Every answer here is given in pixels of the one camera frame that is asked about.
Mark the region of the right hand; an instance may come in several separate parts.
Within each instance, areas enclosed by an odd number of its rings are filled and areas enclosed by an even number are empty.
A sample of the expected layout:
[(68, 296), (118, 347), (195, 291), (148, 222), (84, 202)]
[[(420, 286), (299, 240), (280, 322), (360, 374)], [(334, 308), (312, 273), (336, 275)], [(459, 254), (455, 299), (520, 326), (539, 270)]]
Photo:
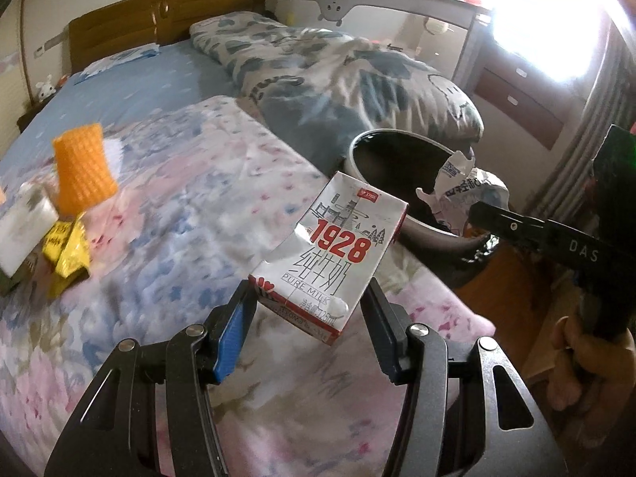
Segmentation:
[(570, 413), (579, 445), (597, 448), (634, 391), (634, 337), (630, 331), (610, 341), (586, 334), (580, 316), (572, 314), (556, 322), (551, 342), (556, 354), (548, 403), (557, 412)]

